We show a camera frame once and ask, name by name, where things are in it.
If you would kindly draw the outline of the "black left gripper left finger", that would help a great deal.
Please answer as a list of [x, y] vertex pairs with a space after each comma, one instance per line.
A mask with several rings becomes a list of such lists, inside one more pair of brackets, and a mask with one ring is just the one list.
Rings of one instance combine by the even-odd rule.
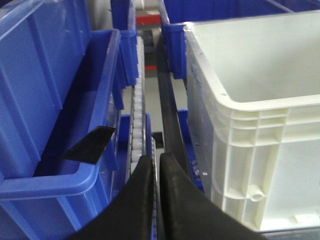
[[117, 197], [69, 240], [150, 240], [154, 208], [154, 165], [143, 155]]

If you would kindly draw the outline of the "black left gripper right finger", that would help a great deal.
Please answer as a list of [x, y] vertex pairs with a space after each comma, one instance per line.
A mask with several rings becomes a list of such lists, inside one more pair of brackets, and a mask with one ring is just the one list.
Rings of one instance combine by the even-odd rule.
[[263, 240], [214, 205], [186, 175], [175, 156], [160, 156], [160, 199], [168, 240]]

